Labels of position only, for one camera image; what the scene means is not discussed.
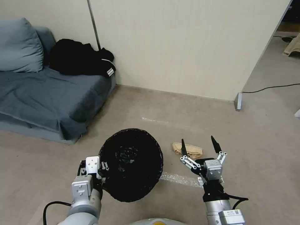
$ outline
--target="beige wall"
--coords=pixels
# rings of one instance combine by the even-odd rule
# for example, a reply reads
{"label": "beige wall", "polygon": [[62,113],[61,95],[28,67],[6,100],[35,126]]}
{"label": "beige wall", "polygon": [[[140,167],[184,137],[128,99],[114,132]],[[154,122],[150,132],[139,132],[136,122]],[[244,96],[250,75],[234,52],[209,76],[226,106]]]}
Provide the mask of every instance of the beige wall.
{"label": "beige wall", "polygon": [[[290,0],[91,0],[100,44],[120,84],[233,100]],[[96,46],[85,0],[9,0],[0,19],[26,17],[57,39]]]}

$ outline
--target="beige carpet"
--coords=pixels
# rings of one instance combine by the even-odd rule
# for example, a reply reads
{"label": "beige carpet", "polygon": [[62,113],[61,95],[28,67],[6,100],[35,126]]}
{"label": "beige carpet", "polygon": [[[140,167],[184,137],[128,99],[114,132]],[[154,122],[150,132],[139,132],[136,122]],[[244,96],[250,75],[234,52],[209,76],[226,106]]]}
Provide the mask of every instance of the beige carpet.
{"label": "beige carpet", "polygon": [[[274,38],[245,91],[300,81],[300,60],[282,56],[286,43]],[[164,171],[195,177],[179,161],[172,142],[203,148],[214,157],[210,135],[228,153],[225,191],[248,197],[239,205],[247,224],[298,224],[300,212],[300,87],[245,94],[243,109],[232,102],[118,86],[77,144],[60,143],[0,131],[0,224],[42,224],[44,206],[71,202],[70,185],[80,160],[99,152],[104,141],[124,128],[152,134],[164,154]],[[99,224],[166,217],[191,225],[206,224],[203,190],[160,181],[140,201],[121,203],[107,193]],[[67,214],[50,206],[48,224]]]}

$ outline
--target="gray pillow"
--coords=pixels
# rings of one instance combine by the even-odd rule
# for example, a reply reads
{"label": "gray pillow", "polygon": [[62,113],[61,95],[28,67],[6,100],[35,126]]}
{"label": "gray pillow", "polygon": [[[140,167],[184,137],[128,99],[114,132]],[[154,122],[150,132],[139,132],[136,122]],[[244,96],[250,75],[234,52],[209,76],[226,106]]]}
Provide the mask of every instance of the gray pillow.
{"label": "gray pillow", "polygon": [[0,71],[38,72],[43,57],[42,43],[28,20],[0,20]]}

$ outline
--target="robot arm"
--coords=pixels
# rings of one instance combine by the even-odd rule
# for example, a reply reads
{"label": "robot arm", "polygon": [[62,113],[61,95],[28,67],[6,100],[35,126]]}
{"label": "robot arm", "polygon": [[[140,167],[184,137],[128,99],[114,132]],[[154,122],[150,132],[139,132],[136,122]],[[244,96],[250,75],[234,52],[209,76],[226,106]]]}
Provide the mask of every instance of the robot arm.
{"label": "robot arm", "polygon": [[72,182],[73,202],[68,217],[59,225],[97,225],[102,199],[102,183],[105,178],[101,170],[109,170],[100,156],[87,157],[81,161],[77,176]]}
{"label": "robot arm", "polygon": [[[227,156],[226,152],[222,152],[220,145],[211,136],[212,143],[217,158],[198,159],[196,161],[188,158],[184,140],[182,139],[182,157],[180,161],[188,167],[194,174],[198,175],[200,186],[204,189],[203,201],[205,202],[207,213],[207,221],[209,225],[243,225],[245,219],[241,210],[235,209],[237,204],[248,198],[228,195],[224,192],[222,186],[222,170],[223,163]],[[232,208],[229,202],[230,198],[239,201]]]}

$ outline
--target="black wicker basket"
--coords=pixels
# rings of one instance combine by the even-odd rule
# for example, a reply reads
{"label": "black wicker basket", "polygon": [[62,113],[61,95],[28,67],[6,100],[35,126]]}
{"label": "black wicker basket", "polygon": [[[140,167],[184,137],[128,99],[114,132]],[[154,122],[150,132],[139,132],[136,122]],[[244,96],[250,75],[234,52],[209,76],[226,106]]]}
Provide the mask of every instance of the black wicker basket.
{"label": "black wicker basket", "polygon": [[163,154],[157,141],[140,129],[125,129],[106,140],[99,152],[109,171],[102,185],[113,198],[134,202],[146,196],[163,171]]}

